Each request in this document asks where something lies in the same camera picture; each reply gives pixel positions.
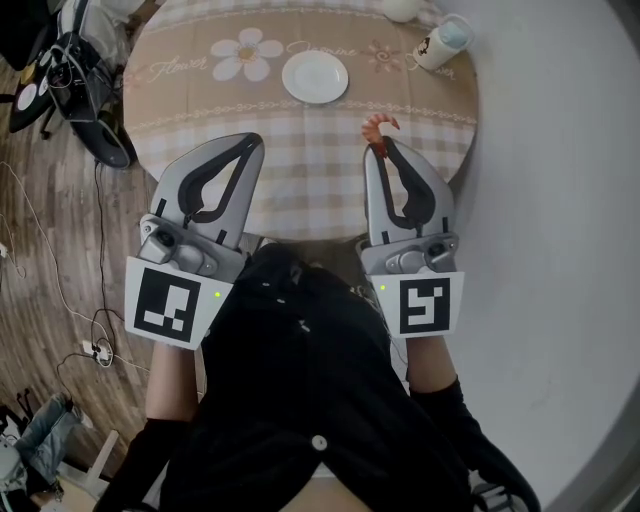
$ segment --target electrical cable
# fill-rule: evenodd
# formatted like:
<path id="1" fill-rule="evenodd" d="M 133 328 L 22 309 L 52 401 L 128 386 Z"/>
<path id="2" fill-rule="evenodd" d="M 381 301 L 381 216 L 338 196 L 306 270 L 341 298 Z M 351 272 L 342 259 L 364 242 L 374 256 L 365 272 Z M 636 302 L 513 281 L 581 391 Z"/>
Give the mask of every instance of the electrical cable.
<path id="1" fill-rule="evenodd" d="M 58 265 L 58 260 L 56 258 L 56 255 L 53 252 L 53 247 L 51 246 L 51 242 L 49 241 L 49 237 L 47 237 L 47 234 L 45 233 L 44 229 L 42 228 L 42 224 L 40 224 L 40 219 L 38 218 L 38 215 L 36 214 L 36 211 L 33 208 L 33 205 L 31 204 L 31 200 L 29 199 L 29 196 L 27 195 L 27 192 L 25 191 L 24 186 L 22 185 L 22 182 L 18 178 L 18 175 L 13 171 L 13 168 L 7 162 L 1 161 L 0 165 L 3 165 L 6 168 L 8 168 L 9 172 L 11 173 L 11 175 L 15 178 L 16 182 L 18 183 L 18 186 L 20 187 L 20 190 L 22 191 L 22 195 L 24 195 L 24 198 L 27 201 L 27 205 L 29 206 L 29 209 L 31 210 L 31 213 L 33 214 L 33 218 L 36 221 L 36 225 L 38 226 L 38 230 L 40 231 L 40 233 L 44 237 L 45 242 L 47 243 L 47 248 L 49 249 L 49 254 L 51 255 L 51 259 L 53 260 L 53 263 L 54 263 L 54 266 L 55 266 L 55 270 L 56 270 L 56 284 L 58 285 L 58 291 L 60 292 L 60 298 L 62 299 L 62 303 L 64 304 L 64 307 L 67 309 L 67 311 L 71 315 L 77 316 L 78 318 L 82 318 L 83 320 L 86 320 L 87 322 L 92 322 L 92 320 L 89 317 L 83 315 L 82 313 L 78 313 L 77 311 L 74 311 L 73 309 L 71 309 L 69 307 L 69 304 L 67 303 L 67 299 L 65 298 L 64 293 L 62 291 L 62 285 L 60 284 L 60 267 Z M 104 333 L 105 337 L 108 337 L 107 336 L 107 330 L 104 328 L 104 326 L 100 322 L 95 322 L 95 323 L 98 326 L 100 326 L 100 328 L 102 329 L 102 332 Z"/>
<path id="2" fill-rule="evenodd" d="M 59 51 L 62 54 L 63 59 L 67 59 L 67 66 L 69 67 L 69 83 L 67 83 L 66 85 L 54 85 L 52 83 L 49 83 L 49 87 L 51 87 L 52 89 L 67 89 L 72 83 L 73 83 L 73 68 L 71 67 L 71 60 L 69 59 L 69 47 L 71 46 L 71 41 L 69 41 L 67 43 L 66 48 L 62 48 L 62 46 L 59 46 L 57 44 L 54 44 L 51 48 L 50 48 L 50 52 L 51 53 L 51 57 L 52 57 L 52 66 L 53 64 L 55 64 L 56 66 L 58 65 L 55 59 L 55 56 L 53 55 L 53 51 Z"/>
<path id="3" fill-rule="evenodd" d="M 100 210 L 100 290 L 102 292 L 102 309 L 106 313 L 109 329 L 111 330 L 111 336 L 113 337 L 113 340 L 115 343 L 116 333 L 113 329 L 113 324 L 111 323 L 111 317 L 107 312 L 109 308 L 107 307 L 107 293 L 106 293 L 105 279 L 104 279 L 104 254 L 105 254 L 104 211 L 102 208 L 102 199 L 100 198 L 100 183 L 102 183 L 102 168 L 103 168 L 103 165 L 100 164 L 100 162 L 96 159 L 95 167 L 93 170 L 94 170 L 94 178 L 96 182 L 96 193 L 98 194 L 98 209 Z"/>
<path id="4" fill-rule="evenodd" d="M 12 257 L 11 253 L 7 251 L 7 256 L 9 257 L 9 261 L 11 261 L 11 263 L 13 264 L 13 268 L 16 269 L 16 274 L 18 274 L 18 277 L 20 279 L 24 279 L 25 277 L 27 277 L 27 271 L 25 270 L 24 267 L 19 266 L 16 263 L 17 261 L 16 248 L 13 244 L 13 234 L 11 233 L 11 228 L 9 227 L 9 223 L 7 222 L 7 218 L 1 213 L 0 213 L 0 218 L 2 218 L 2 222 L 4 222 L 4 226 L 7 228 L 7 233 L 9 233 L 9 243 L 11 243 L 11 253 L 13 253 L 13 257 Z"/>
<path id="5" fill-rule="evenodd" d="M 120 315 L 117 311 L 115 311 L 114 309 L 108 308 L 107 307 L 107 303 L 106 303 L 106 288 L 105 288 L 105 279 L 104 279 L 104 255 L 105 255 L 105 235 L 104 235 L 104 221 L 103 221 L 103 208 L 102 208 L 102 202 L 100 199 L 100 187 L 99 187 L 99 181 L 98 181 L 98 174 L 97 174 L 97 168 L 98 168 L 98 164 L 99 162 L 96 161 L 96 167 L 95 167 L 95 171 L 96 171 L 96 176 L 95 176 L 95 181 L 96 181 L 96 188 L 98 190 L 98 206 L 99 206 L 99 210 L 100 210 L 100 236 L 101 236 L 101 242 L 100 242 L 100 277 L 101 277 L 101 293 L 102 293 L 102 301 L 103 301 L 103 307 L 99 308 L 96 310 L 96 312 L 93 315 L 93 318 L 89 318 L 85 315 L 83 315 L 82 313 L 78 313 L 77 311 L 74 311 L 73 309 L 71 309 L 69 307 L 69 304 L 67 303 L 67 300 L 64 296 L 64 293 L 62 291 L 62 286 L 60 284 L 60 268 L 58 265 L 58 260 L 56 258 L 55 253 L 53 252 L 53 247 L 51 245 L 51 242 L 49 241 L 49 237 L 47 237 L 47 234 L 45 233 L 42 224 L 40 223 L 40 219 L 38 217 L 38 215 L 36 214 L 35 209 L 33 208 L 33 205 L 31 204 L 31 200 L 29 199 L 29 196 L 27 195 L 27 192 L 24 189 L 24 186 L 22 185 L 22 182 L 20 181 L 20 179 L 18 178 L 17 174 L 14 172 L 13 168 L 11 167 L 11 165 L 9 165 L 7 162 L 4 161 L 0 161 L 0 166 L 5 166 L 6 168 L 9 169 L 9 172 L 11 173 L 11 175 L 13 176 L 13 178 L 16 180 L 16 182 L 18 183 L 18 186 L 20 187 L 20 190 L 22 192 L 22 195 L 24 196 L 25 200 L 27 201 L 27 205 L 29 206 L 29 209 L 31 210 L 31 213 L 36 221 L 36 225 L 38 227 L 38 230 L 40 231 L 40 234 L 43 236 L 46 244 L 47 244 L 47 248 L 49 249 L 49 254 L 51 255 L 51 259 L 53 260 L 54 266 L 55 266 L 55 271 L 56 271 L 56 284 L 58 286 L 58 291 L 60 292 L 60 298 L 62 299 L 62 303 L 64 304 L 64 307 L 67 309 L 67 311 L 73 315 L 73 316 L 77 316 L 79 318 L 82 318 L 83 320 L 86 320 L 87 322 L 91 323 L 91 342 L 92 345 L 94 346 L 94 354 L 93 355 L 89 355 L 89 354 L 81 354 L 79 352 L 72 352 L 70 354 L 67 354 L 62 361 L 60 361 L 60 363 L 58 363 L 58 365 L 56 366 L 56 375 L 58 377 L 58 380 L 60 381 L 60 384 L 62 384 L 62 387 L 64 387 L 64 389 L 67 391 L 68 395 L 71 397 L 71 391 L 69 391 L 69 388 L 67 387 L 67 385 L 64 383 L 64 380 L 62 379 L 62 376 L 60 374 L 60 368 L 67 362 L 67 360 L 71 357 L 82 357 L 82 358 L 86 358 L 86 359 L 91 359 L 94 362 L 98 363 L 101 367 L 103 368 L 109 368 L 114 359 L 118 359 L 120 361 L 122 361 L 123 363 L 133 366 L 134 368 L 137 368 L 139 370 L 142 370 L 146 373 L 150 373 L 150 370 L 148 368 L 144 368 L 143 366 L 139 366 L 135 363 L 132 363 L 130 361 L 127 361 L 126 359 L 124 359 L 123 357 L 117 355 L 111 345 L 111 342 L 109 341 L 109 335 L 107 334 L 107 330 L 105 329 L 104 325 L 102 325 L 100 322 L 98 322 L 96 320 L 98 314 L 100 312 L 104 312 L 107 316 L 107 320 L 108 320 L 108 325 L 109 325 L 109 329 L 111 330 L 111 335 L 113 336 L 113 339 L 115 340 L 115 330 L 113 328 L 113 324 L 111 323 L 111 318 L 109 316 L 109 313 L 113 313 L 120 321 L 124 322 L 124 318 L 122 317 L 122 315 Z M 11 251 L 14 253 L 15 255 L 15 248 L 13 245 L 13 235 L 11 234 L 11 231 L 9 229 L 9 225 L 6 221 L 6 218 L 4 215 L 0 214 L 0 216 L 2 216 L 5 226 L 7 227 L 7 230 L 9 230 L 9 238 L 10 238 L 10 242 L 11 242 Z M 15 259 L 11 258 L 11 262 L 14 264 L 14 267 L 16 267 L 16 272 L 18 272 L 18 275 L 24 279 L 24 277 L 22 277 L 21 273 L 18 271 L 18 268 L 23 269 L 24 272 L 24 276 L 26 277 L 26 269 L 24 269 L 24 267 L 18 267 L 15 263 Z M 100 327 L 100 329 L 102 330 L 102 333 L 104 334 L 103 337 L 98 338 L 98 340 L 96 340 L 95 342 L 93 341 L 93 328 L 95 325 L 98 325 Z M 99 347 L 99 343 L 101 341 L 104 341 L 107 345 L 107 350 L 110 354 L 110 358 L 108 360 L 108 362 L 104 362 L 99 358 L 99 352 L 100 352 L 100 347 Z"/>
<path id="6" fill-rule="evenodd" d="M 56 366 L 56 374 L 58 375 L 58 380 L 60 381 L 60 384 L 62 384 L 62 387 L 67 391 L 67 394 L 69 397 L 73 396 L 71 394 L 71 391 L 69 391 L 69 388 L 67 387 L 67 385 L 64 383 L 64 380 L 62 380 L 62 376 L 60 375 L 60 367 L 67 362 L 67 359 L 69 359 L 70 357 L 86 357 L 87 359 L 94 359 L 93 357 L 91 357 L 88 354 L 80 354 L 79 352 L 72 352 L 71 354 L 67 354 L 64 359 L 62 359 L 62 361 L 60 361 L 58 363 L 58 366 Z"/>

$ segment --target black chair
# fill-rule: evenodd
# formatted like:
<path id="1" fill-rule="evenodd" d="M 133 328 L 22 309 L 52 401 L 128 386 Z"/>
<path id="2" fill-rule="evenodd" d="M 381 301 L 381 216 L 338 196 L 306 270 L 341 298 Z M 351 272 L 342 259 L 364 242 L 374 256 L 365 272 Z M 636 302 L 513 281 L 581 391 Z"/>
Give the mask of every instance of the black chair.
<path id="1" fill-rule="evenodd" d="M 9 131 L 15 133 L 34 123 L 46 112 L 40 129 L 49 138 L 46 126 L 55 112 L 47 91 L 47 50 L 57 38 L 57 16 L 49 12 L 47 0 L 5 0 L 0 17 L 0 54 L 16 71 L 23 71 L 13 95 L 0 95 L 0 103 L 11 103 Z"/>

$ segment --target black sleeve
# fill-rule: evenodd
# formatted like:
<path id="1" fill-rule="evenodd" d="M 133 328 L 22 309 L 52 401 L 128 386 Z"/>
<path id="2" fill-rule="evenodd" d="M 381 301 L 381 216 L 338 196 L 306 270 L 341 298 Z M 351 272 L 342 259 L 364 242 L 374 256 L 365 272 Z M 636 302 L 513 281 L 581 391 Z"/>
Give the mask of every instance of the black sleeve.
<path id="1" fill-rule="evenodd" d="M 93 511 L 121 512 L 142 502 L 187 426 L 182 421 L 148 420 Z"/>
<path id="2" fill-rule="evenodd" d="M 413 398 L 449 439 L 471 471 L 479 471 L 487 482 L 503 485 L 522 498 L 530 512 L 539 512 L 533 489 L 511 461 L 482 433 L 480 425 L 464 403 L 460 381 L 435 393 L 416 393 Z"/>

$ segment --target paper cup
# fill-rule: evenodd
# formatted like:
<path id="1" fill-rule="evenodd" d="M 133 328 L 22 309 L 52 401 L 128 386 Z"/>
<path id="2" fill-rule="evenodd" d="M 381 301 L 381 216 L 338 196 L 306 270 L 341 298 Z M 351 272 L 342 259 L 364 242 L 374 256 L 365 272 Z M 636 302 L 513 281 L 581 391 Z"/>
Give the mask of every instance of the paper cup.
<path id="1" fill-rule="evenodd" d="M 467 43 L 461 48 L 453 48 L 440 38 L 440 27 L 434 28 L 431 33 L 424 38 L 418 46 L 413 49 L 413 58 L 420 67 L 429 71 L 434 71 L 442 66 L 452 57 L 469 48 L 475 35 L 469 22 L 457 14 L 448 14 L 442 20 L 442 25 L 451 21 L 458 25 L 467 34 Z"/>

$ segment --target checkered tablecloth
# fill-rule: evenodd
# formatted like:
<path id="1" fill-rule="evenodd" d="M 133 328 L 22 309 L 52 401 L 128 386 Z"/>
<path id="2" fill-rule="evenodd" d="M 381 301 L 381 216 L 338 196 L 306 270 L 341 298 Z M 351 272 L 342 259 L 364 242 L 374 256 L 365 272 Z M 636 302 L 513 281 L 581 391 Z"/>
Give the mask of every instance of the checkered tablecloth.
<path id="1" fill-rule="evenodd" d="M 450 107 L 456 105 L 455 101 L 448 102 L 446 110 L 441 104 L 430 104 L 428 90 L 424 93 L 427 97 L 421 97 L 415 105 L 413 102 L 387 101 L 382 93 L 379 98 L 374 97 L 375 94 L 358 98 L 348 92 L 326 106 L 305 106 L 286 91 L 281 94 L 279 89 L 274 89 L 280 87 L 281 65 L 269 77 L 270 85 L 265 82 L 265 87 L 271 87 L 270 97 L 262 98 L 255 84 L 250 84 L 251 89 L 245 85 L 248 82 L 240 72 L 233 102 L 215 104 L 213 99 L 207 100 L 209 104 L 205 104 L 205 100 L 198 102 L 199 95 L 206 93 L 215 97 L 217 87 L 222 87 L 211 79 L 220 59 L 211 54 L 203 57 L 201 51 L 195 50 L 192 55 L 183 54 L 185 48 L 197 48 L 197 40 L 204 37 L 202 28 L 196 30 L 199 24 L 231 22 L 253 15 L 264 16 L 267 20 L 268 16 L 280 12 L 294 12 L 299 16 L 308 11 L 390 23 L 380 15 L 377 3 L 362 0 L 294 3 L 168 0 L 146 26 L 129 61 L 125 75 L 125 125 L 140 163 L 156 179 L 171 162 L 200 144 L 224 135 L 259 133 L 265 142 L 266 156 L 245 230 L 285 240 L 343 239 L 366 231 L 362 170 L 366 142 L 360 133 L 363 121 L 376 112 L 393 115 L 400 124 L 400 131 L 382 125 L 382 132 L 422 153 L 449 180 L 462 164 L 476 131 L 475 75 L 466 54 L 456 57 L 455 64 L 439 70 L 436 75 L 441 82 L 436 84 L 440 96 L 435 98 L 442 99 L 444 94 L 446 99 L 448 84 L 451 84 L 452 94 L 455 87 L 455 94 L 469 95 L 465 97 L 465 101 L 468 100 L 466 108 L 460 111 Z M 414 30 L 426 33 L 439 19 L 436 8 L 425 3 L 419 19 L 412 25 Z M 218 39 L 212 37 L 203 44 L 211 46 Z M 376 50 L 380 43 L 373 41 L 373 45 L 371 50 Z M 414 71 L 415 63 L 410 59 L 400 59 L 401 69 L 377 69 L 376 73 L 380 71 L 380 74 L 374 76 L 385 80 L 395 71 L 405 75 L 426 73 L 420 68 Z M 208 77 L 206 87 L 193 78 L 195 74 Z M 350 79 L 353 85 L 352 70 Z M 167 92 L 176 88 L 184 92 L 175 95 Z M 394 202 L 399 209 L 406 194 L 393 169 L 390 175 Z M 217 203 L 229 176 L 230 170 L 226 170 L 207 185 L 203 192 L 206 204 Z"/>

